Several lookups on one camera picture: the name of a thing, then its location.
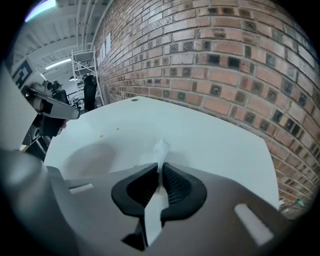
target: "brick wall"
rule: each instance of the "brick wall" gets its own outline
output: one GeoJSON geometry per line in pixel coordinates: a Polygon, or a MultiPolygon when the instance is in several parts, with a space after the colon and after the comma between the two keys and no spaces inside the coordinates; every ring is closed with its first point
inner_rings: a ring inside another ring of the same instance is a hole
{"type": "Polygon", "coordinates": [[[311,204],[320,185],[319,58],[284,9],[267,0],[114,0],[98,51],[109,32],[98,68],[106,100],[151,97],[257,134],[279,199],[311,204]]]}

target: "metal rack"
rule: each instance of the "metal rack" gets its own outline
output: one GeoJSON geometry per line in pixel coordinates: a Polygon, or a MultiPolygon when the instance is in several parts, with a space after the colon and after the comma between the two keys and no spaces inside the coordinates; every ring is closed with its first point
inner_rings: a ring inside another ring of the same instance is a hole
{"type": "MultiPolygon", "coordinates": [[[[97,100],[97,107],[101,107],[105,105],[102,93],[101,93],[101,87],[98,79],[98,73],[97,73],[97,63],[96,63],[96,48],[93,47],[93,49],[86,49],[86,50],[79,50],[71,52],[71,61],[72,61],[72,70],[73,70],[73,77],[79,78],[82,80],[82,83],[84,84],[83,75],[94,75],[96,77],[97,82],[97,91],[95,94],[95,97],[100,97],[100,100],[97,100]]],[[[83,90],[80,90],[77,80],[74,79],[74,82],[77,86],[78,91],[78,98],[83,98],[83,90]]]]}

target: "table surface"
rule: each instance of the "table surface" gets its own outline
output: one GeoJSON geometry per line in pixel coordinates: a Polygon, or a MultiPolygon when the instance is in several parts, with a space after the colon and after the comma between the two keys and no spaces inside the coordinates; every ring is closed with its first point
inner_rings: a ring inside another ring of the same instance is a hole
{"type": "Polygon", "coordinates": [[[166,162],[230,178],[278,209],[276,173],[263,139],[219,118],[146,97],[70,120],[52,139],[44,163],[60,169],[65,179],[121,171],[156,162],[154,146],[161,139],[170,144],[166,162]]]}

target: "white ceiling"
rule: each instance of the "white ceiling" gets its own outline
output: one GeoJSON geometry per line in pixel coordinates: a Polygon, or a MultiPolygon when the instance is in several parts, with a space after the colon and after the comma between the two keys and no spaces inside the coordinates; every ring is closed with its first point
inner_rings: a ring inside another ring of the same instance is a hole
{"type": "Polygon", "coordinates": [[[72,63],[45,67],[91,47],[101,16],[110,0],[56,0],[56,6],[24,23],[13,48],[13,71],[28,56],[46,79],[72,71],[72,63]]]}

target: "ceiling pipe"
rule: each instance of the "ceiling pipe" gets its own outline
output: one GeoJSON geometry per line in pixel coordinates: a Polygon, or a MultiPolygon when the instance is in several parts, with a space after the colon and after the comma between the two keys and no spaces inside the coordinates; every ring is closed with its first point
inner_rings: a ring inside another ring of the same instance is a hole
{"type": "Polygon", "coordinates": [[[96,36],[97,36],[97,33],[98,33],[98,30],[99,30],[99,27],[104,19],[104,17],[106,16],[106,13],[107,11],[109,10],[109,7],[111,6],[111,4],[114,2],[114,0],[109,0],[107,6],[105,7],[101,17],[100,17],[100,20],[95,28],[95,32],[94,32],[94,35],[93,35],[93,39],[92,39],[92,44],[91,44],[91,47],[90,49],[92,49],[94,47],[94,42],[95,42],[95,39],[96,39],[96,36]]]}
{"type": "Polygon", "coordinates": [[[92,7],[92,9],[91,9],[91,13],[90,13],[90,16],[89,16],[89,19],[88,19],[88,26],[86,26],[86,28],[85,28],[85,41],[84,41],[84,50],[86,50],[87,49],[87,38],[88,38],[88,32],[90,31],[90,29],[91,29],[91,20],[92,20],[92,16],[93,16],[93,14],[94,14],[94,11],[95,11],[95,8],[96,8],[96,5],[98,4],[98,0],[95,0],[95,2],[94,2],[94,5],[93,5],[93,7],[92,7]]]}
{"type": "Polygon", "coordinates": [[[81,37],[81,49],[84,50],[85,49],[85,28],[88,27],[88,15],[89,15],[89,9],[92,5],[92,0],[88,0],[87,4],[86,4],[86,9],[85,9],[85,13],[84,13],[84,18],[83,18],[83,26],[82,26],[82,37],[81,37]]]}
{"type": "Polygon", "coordinates": [[[77,11],[77,13],[76,13],[76,19],[75,19],[76,48],[77,48],[78,51],[79,51],[79,38],[78,38],[78,34],[79,34],[80,12],[81,12],[82,1],[83,1],[83,0],[79,0],[79,2],[78,2],[78,11],[77,11]]]}

